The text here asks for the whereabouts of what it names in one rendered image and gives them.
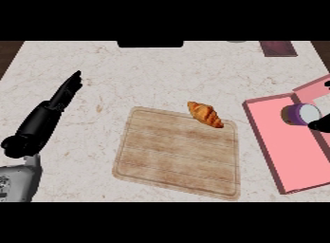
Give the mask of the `golden croissant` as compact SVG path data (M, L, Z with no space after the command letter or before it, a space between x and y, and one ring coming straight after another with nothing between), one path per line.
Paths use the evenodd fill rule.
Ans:
M188 103L189 112L194 118L214 128L223 128L225 123L211 105L197 102Z

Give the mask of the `pink cardboard box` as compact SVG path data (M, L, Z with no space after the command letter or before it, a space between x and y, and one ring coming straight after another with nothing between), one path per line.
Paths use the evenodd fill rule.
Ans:
M296 103L316 103L330 93L330 73L291 93L247 100L242 104L281 193L330 184L330 133L290 125L282 110Z

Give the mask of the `purple can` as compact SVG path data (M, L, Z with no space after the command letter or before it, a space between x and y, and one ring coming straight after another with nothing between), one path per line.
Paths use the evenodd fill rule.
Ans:
M309 125L322 118L322 113L313 104L296 103L284 108L282 118L290 125Z

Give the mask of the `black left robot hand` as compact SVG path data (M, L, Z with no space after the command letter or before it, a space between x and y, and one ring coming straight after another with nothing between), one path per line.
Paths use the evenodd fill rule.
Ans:
M30 113L15 135L3 140L2 148L8 157L20 159L42 151L82 87L82 71L77 71L61 85L52 99L43 101Z

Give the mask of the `wooden cutting board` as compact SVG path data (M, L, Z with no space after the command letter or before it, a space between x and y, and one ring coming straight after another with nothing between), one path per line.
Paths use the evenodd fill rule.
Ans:
M238 127L214 128L180 112L136 106L130 110L114 176L200 196L241 195Z

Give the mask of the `dark purple block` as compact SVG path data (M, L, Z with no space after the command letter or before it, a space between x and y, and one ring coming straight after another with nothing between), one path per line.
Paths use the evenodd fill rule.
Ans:
M266 57L298 56L291 41L262 41L262 49Z

